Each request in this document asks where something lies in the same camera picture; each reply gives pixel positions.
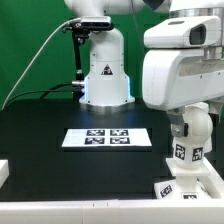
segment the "green backdrop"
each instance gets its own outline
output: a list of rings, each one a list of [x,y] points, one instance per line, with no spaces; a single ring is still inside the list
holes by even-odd
[[[63,0],[0,1],[0,106],[46,38],[63,22],[74,17]],[[136,14],[140,36],[167,15],[145,7]],[[131,78],[131,92],[141,96],[143,51],[132,15],[112,16],[125,38],[125,71]],[[85,74],[89,70],[89,44],[81,48]],[[46,90],[74,80],[75,64],[71,33],[59,32],[44,49],[15,94]],[[37,98],[29,95],[26,98]],[[59,98],[61,94],[51,94]]]

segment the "white robot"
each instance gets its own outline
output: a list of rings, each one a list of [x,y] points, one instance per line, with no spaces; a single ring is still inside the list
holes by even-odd
[[[145,1],[150,7],[152,1]],[[224,96],[223,0],[164,0],[170,19],[149,29],[153,48],[143,65],[143,99],[164,110],[171,121],[173,159],[167,164],[175,180],[155,184],[160,199],[210,198],[198,178],[210,175],[204,153],[212,149],[212,120],[220,117]],[[207,104],[199,103],[210,100]]]
[[[111,25],[108,14],[128,14],[140,11],[141,0],[65,0],[79,17],[79,26]],[[95,31],[89,34],[90,72],[85,78],[85,94],[79,100],[84,109],[96,112],[116,112],[135,101],[130,95],[130,80],[124,72],[124,39],[120,31]]]

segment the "robot logo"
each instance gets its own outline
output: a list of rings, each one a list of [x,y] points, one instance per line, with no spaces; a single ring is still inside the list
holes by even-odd
[[[113,75],[113,72],[111,71],[111,68],[110,68],[110,66],[108,64],[104,68],[104,70],[101,73],[101,75]]]

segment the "cable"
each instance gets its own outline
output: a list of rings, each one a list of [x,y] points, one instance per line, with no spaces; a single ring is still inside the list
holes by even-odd
[[[20,82],[24,79],[24,77],[26,76],[27,72],[29,71],[29,69],[31,68],[31,66],[33,65],[33,63],[35,62],[35,60],[37,59],[37,57],[40,55],[40,53],[42,52],[42,50],[44,49],[44,47],[48,44],[48,42],[51,40],[51,38],[64,26],[67,26],[73,22],[79,22],[80,18],[76,18],[76,19],[72,19],[69,20],[65,23],[63,23],[62,25],[60,25],[48,38],[47,40],[44,42],[44,44],[42,45],[42,47],[39,49],[39,51],[36,53],[36,55],[34,56],[34,58],[32,59],[32,61],[30,62],[30,64],[27,66],[27,68],[25,69],[25,71],[23,72],[23,74],[21,75],[21,77],[18,79],[18,81],[16,82],[16,84],[14,85],[14,87],[12,88],[12,90],[10,91],[10,93],[8,94],[8,96],[6,97],[4,104],[2,106],[2,110],[4,110],[5,106],[7,105],[8,101],[10,100],[11,96],[13,95],[14,91],[16,90],[16,88],[18,87],[18,85],[20,84]]]
[[[73,93],[73,90],[38,90],[38,91],[30,91],[30,92],[25,92],[25,93],[21,93],[18,94],[14,97],[12,97],[10,100],[7,101],[4,109],[15,99],[21,97],[21,96],[25,96],[25,95],[30,95],[30,94],[36,94],[36,93]]]
[[[133,20],[134,20],[134,23],[135,23],[135,28],[136,28],[136,31],[137,31],[138,39],[139,39],[139,42],[140,42],[140,45],[141,45],[142,53],[145,56],[145,48],[144,48],[144,44],[143,44],[143,41],[142,41],[142,38],[141,38],[141,35],[140,35],[140,30],[139,30],[139,26],[138,26],[138,23],[137,23],[137,19],[136,19],[136,16],[135,16],[135,9],[134,9],[133,0],[131,0],[131,7],[132,7],[132,16],[133,16]]]
[[[72,83],[71,82],[68,82],[68,83],[63,83],[63,84],[59,84],[59,85],[56,85],[52,88],[50,88],[49,90],[56,90],[56,89],[59,89],[59,88],[62,88],[62,87],[65,87],[65,86],[72,86]],[[45,92],[41,97],[40,99],[43,100],[50,92]]]

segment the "black table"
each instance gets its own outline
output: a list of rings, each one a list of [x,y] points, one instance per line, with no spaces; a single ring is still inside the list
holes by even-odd
[[[152,147],[61,147],[67,129],[146,128]],[[224,124],[213,132],[207,157],[224,173]],[[0,159],[10,177],[0,201],[59,201],[155,198],[153,184],[171,179],[172,157],[165,112],[135,108],[110,115],[79,108],[70,100],[21,100],[0,112]]]

